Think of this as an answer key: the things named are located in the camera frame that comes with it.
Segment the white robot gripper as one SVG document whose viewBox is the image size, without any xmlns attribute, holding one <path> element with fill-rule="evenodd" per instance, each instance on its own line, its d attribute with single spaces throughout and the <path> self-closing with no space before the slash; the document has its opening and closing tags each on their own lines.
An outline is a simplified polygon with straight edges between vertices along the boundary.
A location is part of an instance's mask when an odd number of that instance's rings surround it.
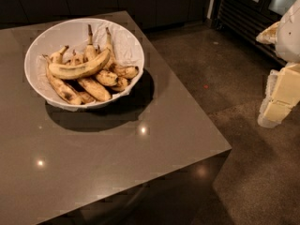
<svg viewBox="0 0 300 225">
<path fill-rule="evenodd" d="M 300 102 L 300 0 L 296 0 L 282 16 L 264 29 L 256 40 L 261 44 L 275 44 L 277 55 L 288 63 L 280 71 L 272 69 L 267 78 L 258 124 L 274 128 Z"/>
</svg>

